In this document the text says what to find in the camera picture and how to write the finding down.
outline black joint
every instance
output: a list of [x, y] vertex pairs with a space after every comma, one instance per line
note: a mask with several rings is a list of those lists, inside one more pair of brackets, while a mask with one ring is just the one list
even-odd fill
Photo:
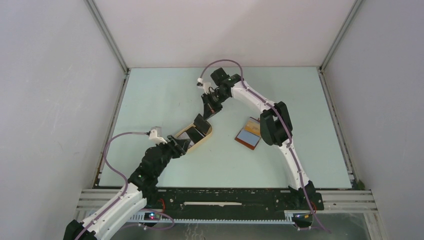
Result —
[[147, 202], [157, 201], [158, 177], [167, 167], [171, 159], [177, 159], [186, 154], [189, 148], [190, 139], [176, 139], [168, 136], [169, 142], [160, 143], [146, 150], [141, 163], [128, 178], [128, 182], [137, 186]]
[[295, 227], [301, 229], [309, 228], [312, 225], [313, 219], [314, 218], [313, 216], [311, 216], [311, 214], [301, 214], [300, 216], [297, 216], [297, 214], [295, 214], [294, 217], [291, 218], [291, 220], [295, 224]]
[[201, 100], [203, 101], [203, 119], [205, 120], [213, 117], [223, 109], [223, 105], [221, 104], [223, 100], [220, 98], [219, 91], [208, 94], [204, 93], [201, 95]]
[[228, 79], [230, 77], [230, 75], [228, 75], [224, 69], [222, 67], [216, 69], [215, 71], [212, 72], [212, 74], [210, 75], [210, 77], [212, 78], [213, 82], [219, 86], [221, 85], [221, 83]]
[[[280, 101], [274, 104], [274, 108], [280, 114], [287, 126], [289, 134], [292, 135], [293, 125], [286, 104]], [[260, 136], [266, 144], [278, 145], [280, 147], [283, 145], [284, 141], [289, 139], [277, 114], [271, 108], [264, 110], [260, 115]]]
[[[78, 234], [81, 233], [81, 231], [84, 230], [84, 226], [82, 222], [77, 222], [76, 220], [72, 220], [65, 229], [65, 234], [63, 236], [63, 240], [75, 240], [77, 238]], [[80, 240], [97, 240], [97, 238], [94, 236], [96, 234], [95, 231], [87, 231], [81, 235], [79, 238]]]

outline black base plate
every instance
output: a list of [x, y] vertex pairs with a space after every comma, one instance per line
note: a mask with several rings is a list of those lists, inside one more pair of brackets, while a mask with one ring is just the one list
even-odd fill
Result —
[[[292, 201], [285, 188], [176, 188], [160, 187], [158, 197], [174, 219], [285, 220], [284, 211], [308, 211], [306, 201]], [[309, 196], [316, 210], [323, 210], [320, 193]], [[234, 202], [241, 205], [187, 205], [186, 202]], [[162, 203], [150, 206], [161, 209]]]

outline metal profile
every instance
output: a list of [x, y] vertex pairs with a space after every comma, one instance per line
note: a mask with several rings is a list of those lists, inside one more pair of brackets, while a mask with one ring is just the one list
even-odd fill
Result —
[[342, 41], [343, 37], [345, 36], [345, 33], [347, 32], [349, 26], [351, 25], [352, 21], [354, 20], [356, 14], [358, 13], [358, 10], [360, 9], [362, 3], [364, 0], [356, 0], [353, 4], [352, 8], [349, 11], [349, 14], [347, 15], [346, 19], [343, 22], [343, 25], [341, 26], [340, 30], [337, 33], [337, 36], [335, 37], [334, 42], [332, 43], [330, 49], [327, 52], [327, 55], [324, 58], [324, 61], [322, 62], [320, 68], [322, 71], [324, 71], [331, 58], [333, 57], [337, 47], [339, 46], [340, 42]]
[[383, 227], [380, 214], [375, 213], [364, 213], [366, 226], [371, 240], [388, 240], [386, 231]]
[[331, 120], [334, 125], [335, 133], [337, 135], [338, 143], [340, 145], [341, 153], [343, 154], [344, 163], [346, 164], [347, 174], [351, 181], [358, 181], [358, 171], [355, 165], [352, 163], [351, 156], [349, 154], [348, 146], [346, 144], [345, 136], [343, 135], [342, 127], [337, 114], [337, 109], [334, 105], [329, 86], [326, 78], [321, 70], [318, 69], [319, 80], [321, 81], [322, 90], [324, 91], [325, 100], [327, 101], [328, 110], [330, 112]]
[[[75, 216], [86, 216], [97, 211], [118, 193], [119, 189], [83, 189], [76, 206]], [[377, 206], [369, 190], [317, 190], [322, 194], [324, 210], [319, 213], [376, 214]]]
[[112, 37], [111, 32], [109, 31], [108, 26], [105, 23], [105, 20], [102, 17], [102, 14], [99, 11], [99, 8], [97, 7], [97, 4], [94, 0], [85, 0], [85, 3], [88, 6], [88, 9], [90, 10], [91, 14], [93, 15], [93, 18], [95, 22], [98, 25], [98, 28], [100, 29], [101, 33], [106, 38], [107, 43], [111, 47], [116, 59], [118, 60], [123, 72], [125, 74], [128, 73], [129, 68], [127, 64], [125, 63], [124, 57], [122, 56], [117, 43], [115, 42], [114, 38]]
[[[106, 137], [105, 137], [105, 139], [103, 141], [102, 147], [104, 147], [106, 145], [106, 143], [109, 141], [109, 139], [112, 138], [112, 135], [114, 133], [114, 129], [115, 129], [115, 125], [116, 125], [116, 120], [117, 120], [117, 117], [118, 117], [118, 113], [119, 113], [119, 111], [121, 109], [122, 100], [124, 99], [124, 93], [125, 93], [125, 89], [127, 89], [128, 79], [129, 78], [130, 78], [130, 71], [127, 72], [124, 75], [124, 79], [123, 79], [123, 82], [122, 82], [122, 87], [121, 87], [121, 89], [119, 91], [118, 98], [116, 99], [116, 103], [114, 105], [115, 108], [113, 110], [113, 115], [112, 115], [112, 117], [110, 119], [110, 122], [109, 122], [109, 129], [107, 130], [107, 134], [106, 134]], [[100, 153], [99, 159], [97, 161], [97, 166], [98, 166], [97, 167], [97, 171], [96, 171], [96, 173], [94, 175], [94, 179], [92, 180], [93, 186], [96, 186], [96, 184], [99, 183], [104, 165], [105, 165], [105, 163], [103, 162], [103, 148], [102, 148], [102, 151]]]

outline small box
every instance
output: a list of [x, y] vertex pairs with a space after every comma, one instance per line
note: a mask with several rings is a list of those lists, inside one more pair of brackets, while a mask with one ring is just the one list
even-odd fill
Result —
[[261, 128], [257, 119], [250, 117], [244, 127], [238, 132], [235, 140], [254, 150], [261, 140]]

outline enclosure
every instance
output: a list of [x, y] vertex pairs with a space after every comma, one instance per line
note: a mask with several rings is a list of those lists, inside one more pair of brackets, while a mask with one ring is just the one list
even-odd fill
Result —
[[[423, 1], [1, 5], [2, 240], [63, 239], [72, 219], [103, 206], [124, 184], [104, 163], [105, 144], [124, 132], [160, 126], [166, 136], [191, 124], [203, 112], [197, 79], [220, 59], [240, 63], [253, 89], [287, 105], [297, 154], [322, 196], [317, 216], [332, 234], [298, 232], [297, 211], [275, 218], [287, 168], [264, 142], [252, 151], [234, 141], [248, 117], [259, 116], [229, 99], [209, 120], [212, 137], [159, 177], [176, 225], [128, 227], [112, 239], [420, 239]], [[204, 79], [218, 67], [240, 73], [220, 62]], [[120, 137], [108, 160], [128, 178], [153, 145]], [[189, 201], [188, 191], [210, 189], [229, 198], [228, 189], [250, 191], [260, 210], [173, 212], [176, 196]]]

